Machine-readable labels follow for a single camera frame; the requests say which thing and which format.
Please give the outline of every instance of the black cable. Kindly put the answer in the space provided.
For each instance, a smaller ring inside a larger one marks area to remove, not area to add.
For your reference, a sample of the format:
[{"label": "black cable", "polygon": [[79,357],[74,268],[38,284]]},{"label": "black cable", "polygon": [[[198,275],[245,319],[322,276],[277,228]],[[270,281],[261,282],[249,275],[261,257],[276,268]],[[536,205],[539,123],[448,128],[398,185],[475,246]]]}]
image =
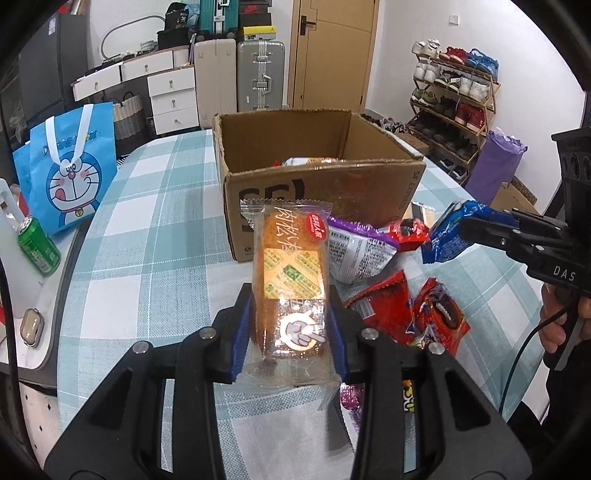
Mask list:
[{"label": "black cable", "polygon": [[525,342],[523,342],[523,345],[521,345],[521,348],[519,349],[519,352],[517,352],[517,356],[515,357],[515,360],[513,361],[513,365],[511,366],[511,370],[509,371],[509,376],[507,377],[507,382],[505,383],[505,389],[503,390],[503,395],[501,397],[501,406],[499,407],[499,413],[501,414],[501,416],[503,415],[503,408],[505,407],[505,400],[507,398],[507,392],[509,391],[509,385],[511,383],[511,378],[513,378],[513,373],[515,373],[515,369],[517,368],[517,364],[519,363],[519,359],[521,358],[521,355],[525,351],[527,344],[535,336],[535,334],[538,333],[542,328],[545,328],[550,323],[558,320],[560,317],[562,317],[562,315],[567,313],[568,310],[569,310],[569,308],[565,307],[562,310],[560,310],[559,312],[552,315],[549,319],[540,323],[536,328],[534,328],[530,332],[530,334],[525,339]]},{"label": "black cable", "polygon": [[31,446],[31,439],[27,432],[27,424],[25,423],[25,414],[22,411],[21,387],[18,382],[18,362],[17,362],[17,339],[16,331],[14,329],[14,315],[12,313],[12,301],[10,299],[10,289],[8,287],[8,279],[2,265],[0,258],[0,299],[2,300],[2,307],[4,308],[4,319],[6,327],[6,347],[8,351],[8,376],[12,390],[12,401],[16,410],[17,425],[21,432],[22,443],[25,451],[36,462],[37,457]]}]

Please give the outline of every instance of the cartoon hand logo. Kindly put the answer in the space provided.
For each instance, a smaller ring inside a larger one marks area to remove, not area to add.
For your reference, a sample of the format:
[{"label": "cartoon hand logo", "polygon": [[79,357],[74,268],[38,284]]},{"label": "cartoon hand logo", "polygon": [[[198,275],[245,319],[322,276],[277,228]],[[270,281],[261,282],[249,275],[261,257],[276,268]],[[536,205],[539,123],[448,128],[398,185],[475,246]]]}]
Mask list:
[{"label": "cartoon hand logo", "polygon": [[316,343],[325,343],[326,338],[317,333],[320,328],[309,314],[292,313],[281,320],[281,340],[291,349],[305,352]]}]

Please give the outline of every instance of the silver suitcase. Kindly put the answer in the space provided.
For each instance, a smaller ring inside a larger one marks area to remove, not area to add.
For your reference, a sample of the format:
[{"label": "silver suitcase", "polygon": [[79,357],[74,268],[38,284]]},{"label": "silver suitcase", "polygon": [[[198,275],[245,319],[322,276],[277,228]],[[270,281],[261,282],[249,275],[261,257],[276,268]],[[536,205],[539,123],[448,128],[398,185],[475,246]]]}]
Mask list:
[{"label": "silver suitcase", "polygon": [[238,44],[238,111],[280,110],[283,106],[285,45],[277,40]]}]

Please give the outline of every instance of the red logo on package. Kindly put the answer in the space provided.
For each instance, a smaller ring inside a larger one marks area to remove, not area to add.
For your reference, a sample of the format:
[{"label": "red logo on package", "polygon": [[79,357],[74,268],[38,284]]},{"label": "red logo on package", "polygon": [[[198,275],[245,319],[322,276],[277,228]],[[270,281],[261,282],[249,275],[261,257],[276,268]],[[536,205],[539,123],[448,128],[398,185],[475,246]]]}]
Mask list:
[{"label": "red logo on package", "polygon": [[320,215],[317,213],[309,213],[308,217],[306,217],[306,225],[308,226],[308,231],[311,235],[316,238],[317,240],[326,240],[326,227],[324,226],[324,222]]}]

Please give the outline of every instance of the checkered tablecloth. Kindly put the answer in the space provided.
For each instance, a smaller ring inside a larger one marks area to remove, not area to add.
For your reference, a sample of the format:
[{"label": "checkered tablecloth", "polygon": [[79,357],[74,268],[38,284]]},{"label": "checkered tablecloth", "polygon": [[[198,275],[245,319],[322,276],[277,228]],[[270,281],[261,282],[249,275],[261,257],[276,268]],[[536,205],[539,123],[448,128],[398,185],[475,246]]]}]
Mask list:
[{"label": "checkered tablecloth", "polygon": [[[468,195],[428,162],[414,199],[441,213],[458,197]],[[498,405],[517,349],[538,322],[541,284],[503,253],[484,247],[431,266],[423,266],[418,253],[399,257],[413,294],[429,276],[448,286],[472,325],[457,358]],[[211,131],[159,139],[134,151],[94,217],[72,276],[59,343],[62,428],[136,340],[178,342],[210,325],[218,310],[234,304],[251,275],[252,263],[234,262],[230,254]],[[535,340],[513,378],[506,416],[541,357]],[[307,387],[256,397],[216,386],[228,478],[348,478],[352,448],[336,409],[318,409],[322,394]],[[171,466],[171,405],[168,388],[165,468]]]}]

